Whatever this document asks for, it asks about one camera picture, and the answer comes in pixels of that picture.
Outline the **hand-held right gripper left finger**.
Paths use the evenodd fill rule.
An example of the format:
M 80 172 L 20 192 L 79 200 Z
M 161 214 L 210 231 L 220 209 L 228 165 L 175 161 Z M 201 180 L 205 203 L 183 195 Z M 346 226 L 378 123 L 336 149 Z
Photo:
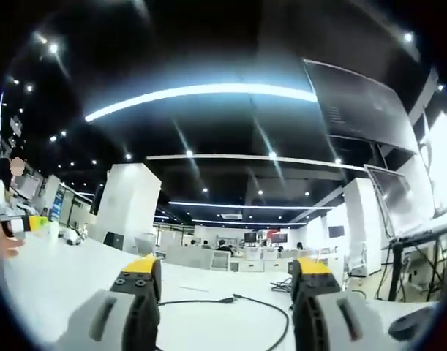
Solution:
M 161 263 L 154 255 L 122 268 L 70 316 L 59 350 L 155 350 L 160 323 Z

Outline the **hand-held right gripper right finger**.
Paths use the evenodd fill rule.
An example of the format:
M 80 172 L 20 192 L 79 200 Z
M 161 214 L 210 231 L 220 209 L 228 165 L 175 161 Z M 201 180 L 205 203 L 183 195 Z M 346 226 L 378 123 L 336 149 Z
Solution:
M 341 290 L 327 265 L 293 261 L 293 333 L 297 350 L 395 350 L 380 316 L 352 292 Z

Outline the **person's left hand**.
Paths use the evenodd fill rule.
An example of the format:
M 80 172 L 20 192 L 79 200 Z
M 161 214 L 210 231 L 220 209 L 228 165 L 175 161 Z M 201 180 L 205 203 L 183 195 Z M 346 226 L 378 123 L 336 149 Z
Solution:
M 18 250 L 25 244 L 16 238 L 8 238 L 0 223 L 0 258 L 11 258 L 18 255 Z

